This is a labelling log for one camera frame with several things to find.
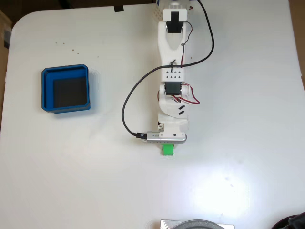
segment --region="white table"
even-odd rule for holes
[[[15,25],[0,228],[144,229],[160,219],[206,219],[267,229],[305,211],[305,95],[288,1],[203,4],[215,51],[187,68],[202,103],[192,106],[188,140],[175,156],[133,138],[121,121],[132,86],[160,64],[153,4],[35,12]],[[192,5],[187,62],[211,47],[202,10]],[[42,70],[80,63],[89,68],[91,110],[43,111]],[[146,79],[127,105],[133,131],[156,129],[159,77]]]

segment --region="blue tray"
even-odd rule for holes
[[[53,113],[90,109],[88,68],[84,64],[42,71],[43,110]]]

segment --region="red wire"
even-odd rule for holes
[[[181,98],[181,97],[178,97],[177,99],[182,100],[182,101],[187,102],[187,103],[190,103],[190,104],[200,104],[199,100],[196,99],[196,97],[195,97],[195,95],[194,95],[194,91],[193,91],[192,86],[190,86],[190,88],[191,88],[191,91],[192,91],[192,96],[193,96],[194,100],[196,100],[196,102],[192,102],[192,101],[183,99],[183,98]]]

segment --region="black object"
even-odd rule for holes
[[[305,229],[305,212],[288,220],[287,229]]]
[[[137,133],[136,138],[147,139],[147,134]]]
[[[196,64],[199,64],[203,61],[205,61],[206,59],[208,59],[213,51],[214,51],[214,46],[215,46],[215,40],[214,40],[214,36],[213,36],[213,32],[212,32],[212,28],[211,28],[211,25],[210,25],[210,21],[209,21],[209,17],[208,17],[208,14],[206,13],[206,10],[203,6],[203,4],[200,2],[200,0],[197,0],[198,3],[200,4],[202,10],[204,11],[204,15],[205,15],[205,18],[206,18],[206,22],[208,24],[208,27],[209,27],[209,31],[210,31],[210,34],[211,34],[211,39],[212,39],[212,48],[211,48],[211,51],[210,53],[202,58],[201,60],[198,60],[196,62],[193,62],[193,63],[187,63],[187,64],[181,64],[181,65],[162,65],[162,66],[159,66],[159,67],[156,67],[154,69],[152,69],[151,71],[149,71],[147,74],[145,74],[134,86],[133,88],[131,89],[131,91],[129,92],[129,94],[127,95],[126,99],[125,99],[125,102],[123,104],[123,107],[122,107],[122,122],[123,122],[123,125],[125,127],[125,129],[132,135],[132,136],[137,136],[136,133],[132,132],[128,126],[126,125],[126,122],[125,122],[125,117],[124,117],[124,112],[125,112],[125,107],[126,107],[126,104],[130,98],[130,96],[132,95],[133,91],[137,88],[137,86],[147,77],[149,76],[150,74],[152,74],[153,72],[159,70],[159,69],[162,69],[162,68],[184,68],[184,67],[189,67],[189,66],[193,66],[193,65],[196,65]]]
[[[86,78],[54,81],[54,107],[84,105],[87,102]]]
[[[69,0],[58,0],[63,9],[73,9],[74,7],[69,3]]]
[[[271,229],[305,229],[305,212],[300,215],[286,217]]]
[[[179,12],[171,13],[171,21],[166,23],[168,33],[181,33],[183,22],[179,21]]]
[[[165,82],[166,95],[180,95],[181,82]]]
[[[124,11],[124,6],[114,6],[114,12],[122,12]]]

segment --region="blue container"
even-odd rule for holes
[[[42,71],[43,110],[53,113],[90,109],[88,68],[84,64]]]

